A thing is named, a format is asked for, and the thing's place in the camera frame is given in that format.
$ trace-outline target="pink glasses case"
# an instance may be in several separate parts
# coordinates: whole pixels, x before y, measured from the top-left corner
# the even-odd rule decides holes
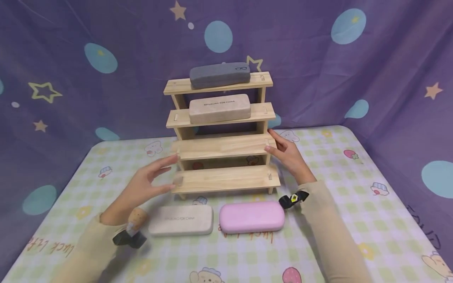
[[[284,210],[278,201],[226,204],[220,209],[219,222],[227,234],[278,231],[283,228]]]

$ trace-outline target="finger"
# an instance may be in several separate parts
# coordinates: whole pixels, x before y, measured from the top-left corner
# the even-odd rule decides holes
[[[171,167],[164,167],[155,172],[150,172],[150,173],[148,173],[148,181],[152,182],[154,180],[154,178],[156,178],[157,176],[159,176],[165,172],[168,172],[170,170],[171,170]]]
[[[287,139],[285,139],[284,137],[280,136],[277,132],[275,132],[273,129],[269,129],[267,130],[269,132],[269,134],[278,142],[278,143],[281,143],[281,144],[285,144],[288,142]]]
[[[155,173],[154,173],[154,177],[157,177],[159,176],[160,174],[164,174],[165,172],[168,172],[171,170],[171,167],[164,167],[164,168],[161,168],[159,170],[157,170]]]
[[[173,155],[170,155],[170,156],[167,156],[164,158],[159,158],[159,159],[151,162],[150,164],[144,166],[143,169],[146,173],[149,174],[151,172],[161,169],[162,167],[167,167],[172,164],[175,164],[177,161],[178,161],[178,156],[176,154],[173,154]]]
[[[153,197],[168,193],[175,187],[176,186],[173,184],[165,184],[165,185],[158,186],[158,187],[151,187],[151,189],[149,190],[149,198],[151,199]]]
[[[270,146],[270,145],[265,146],[264,150],[266,152],[272,154],[273,156],[275,156],[281,162],[283,162],[283,160],[285,158],[285,154],[283,152],[279,151],[278,149],[276,149],[275,147]]]

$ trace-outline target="person's left hand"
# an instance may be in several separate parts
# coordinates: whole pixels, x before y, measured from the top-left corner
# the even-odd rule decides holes
[[[138,169],[123,192],[101,214],[101,223],[109,226],[125,224],[134,208],[173,189],[173,184],[154,187],[151,182],[160,174],[170,171],[170,165],[177,161],[177,155],[170,155]]]

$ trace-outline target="wooden display stand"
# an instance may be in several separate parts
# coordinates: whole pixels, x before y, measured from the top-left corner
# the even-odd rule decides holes
[[[272,194],[280,186],[277,168],[270,164],[266,145],[276,147],[275,140],[267,133],[268,121],[275,119],[270,102],[265,102],[266,87],[273,86],[269,72],[251,73],[249,83],[197,89],[191,87],[190,79],[169,80],[164,89],[171,95],[176,110],[171,110],[167,128],[173,128],[178,140],[172,144],[172,153],[178,154],[175,181],[172,193],[185,199],[189,193],[222,192],[233,190],[267,188]],[[231,91],[258,88],[257,103],[251,104],[251,116],[247,119],[215,123],[191,124],[189,109],[183,95],[212,91]],[[228,133],[196,137],[194,127],[256,122],[256,131],[251,133]]]

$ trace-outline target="hand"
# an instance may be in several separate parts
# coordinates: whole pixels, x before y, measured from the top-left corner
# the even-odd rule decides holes
[[[170,165],[177,160],[177,155],[171,155],[138,169],[123,192],[101,214],[101,223],[109,226],[125,224],[134,208],[173,189],[173,184],[154,187],[151,182],[160,174],[170,171]]]
[[[298,185],[316,182],[315,176],[300,155],[296,144],[282,138],[272,129],[269,129],[268,132],[275,139],[277,148],[267,145],[264,150],[280,160],[291,175],[294,176]]]

